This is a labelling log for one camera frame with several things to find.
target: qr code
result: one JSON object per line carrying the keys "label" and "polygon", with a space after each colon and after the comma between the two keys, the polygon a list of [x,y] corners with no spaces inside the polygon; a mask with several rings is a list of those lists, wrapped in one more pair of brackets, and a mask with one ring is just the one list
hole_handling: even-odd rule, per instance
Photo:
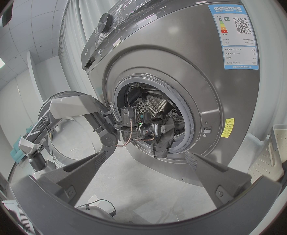
{"label": "qr code", "polygon": [[238,33],[251,34],[250,25],[248,23],[247,18],[233,18],[233,19]]}

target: teal chair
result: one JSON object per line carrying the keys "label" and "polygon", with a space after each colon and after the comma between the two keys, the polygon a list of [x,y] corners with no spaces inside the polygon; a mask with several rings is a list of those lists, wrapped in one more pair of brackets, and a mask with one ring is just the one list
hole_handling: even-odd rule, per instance
{"label": "teal chair", "polygon": [[[32,130],[32,128],[33,126],[26,128],[26,133],[29,133]],[[18,143],[20,139],[21,139],[21,136],[19,136],[17,141],[13,144],[13,149],[10,152],[10,155],[12,156],[12,158],[15,160],[16,163],[19,163],[25,157],[25,154],[23,153],[23,151],[18,147]]]}

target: yellow warning sticker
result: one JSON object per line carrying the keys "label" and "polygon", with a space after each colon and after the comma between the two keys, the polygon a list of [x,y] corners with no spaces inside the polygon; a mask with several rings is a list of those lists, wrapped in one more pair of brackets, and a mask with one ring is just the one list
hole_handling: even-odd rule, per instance
{"label": "yellow warning sticker", "polygon": [[221,135],[222,138],[228,138],[229,135],[231,135],[234,126],[234,120],[234,118],[228,118],[225,120],[224,131]]}

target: black cloth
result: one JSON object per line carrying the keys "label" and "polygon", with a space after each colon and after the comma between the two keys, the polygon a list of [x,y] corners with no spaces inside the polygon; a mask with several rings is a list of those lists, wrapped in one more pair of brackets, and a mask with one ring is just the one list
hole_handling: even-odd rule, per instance
{"label": "black cloth", "polygon": [[156,138],[151,144],[151,154],[155,159],[166,158],[169,148],[174,142],[174,135],[180,134],[185,129],[184,119],[173,109],[166,114],[166,116],[164,112],[159,112],[152,121],[161,125],[174,123],[174,128],[166,133],[162,133],[160,137]]}

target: energy rating scale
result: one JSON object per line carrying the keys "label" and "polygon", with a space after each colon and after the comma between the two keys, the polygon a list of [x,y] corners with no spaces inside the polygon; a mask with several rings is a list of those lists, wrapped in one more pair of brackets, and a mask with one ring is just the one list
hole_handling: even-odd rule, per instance
{"label": "energy rating scale", "polygon": [[222,21],[222,18],[219,18],[219,20],[220,20],[220,27],[221,27],[222,33],[227,33],[227,29],[225,27],[225,24]]}

